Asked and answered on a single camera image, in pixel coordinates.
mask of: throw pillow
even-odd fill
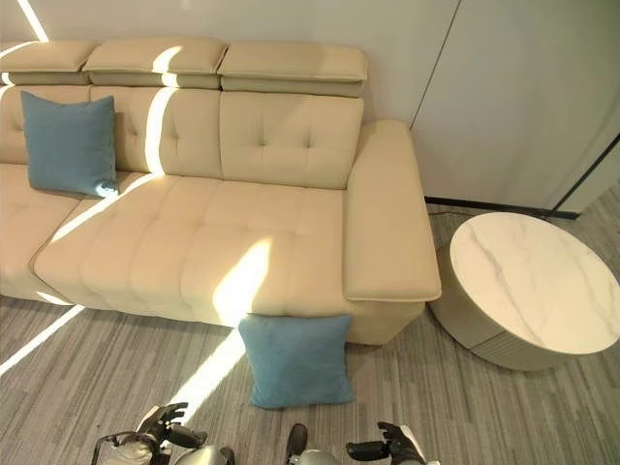
[[[21,104],[32,187],[118,194],[113,97],[62,105],[21,91]]]
[[[239,324],[254,388],[250,403],[266,409],[334,404],[355,397],[345,368],[351,317],[260,317]]]

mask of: round side table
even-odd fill
[[[463,223],[438,251],[437,320],[477,356],[540,370],[602,351],[620,338],[620,288],[588,247],[516,213]]]

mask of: floor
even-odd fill
[[[481,213],[435,205],[429,212],[437,246]],[[553,223],[620,276],[620,183],[578,220]],[[0,361],[66,311],[3,297]],[[297,421],[307,424],[311,447],[352,464],[344,444],[379,439],[381,419],[409,424],[427,458],[443,465],[620,463],[620,344],[543,372],[513,372],[471,355],[426,312],[383,347],[347,347],[356,402],[265,411],[247,403],[247,358],[234,364],[216,351],[229,333],[83,310],[0,378],[0,463],[88,464],[97,438],[135,427],[204,363],[207,376],[188,399],[203,403],[188,424],[230,445],[239,464],[282,463]]]

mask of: sectional sofa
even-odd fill
[[[441,292],[408,128],[362,124],[350,46],[3,45],[0,294],[234,326],[350,314],[384,344]],[[111,95],[120,194],[30,187],[20,91]]]

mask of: power cord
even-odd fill
[[[461,215],[461,216],[469,216],[469,217],[474,217],[474,216],[478,216],[480,215],[479,213],[463,213],[460,211],[435,211],[433,213],[428,213],[428,216],[435,216],[435,215]]]

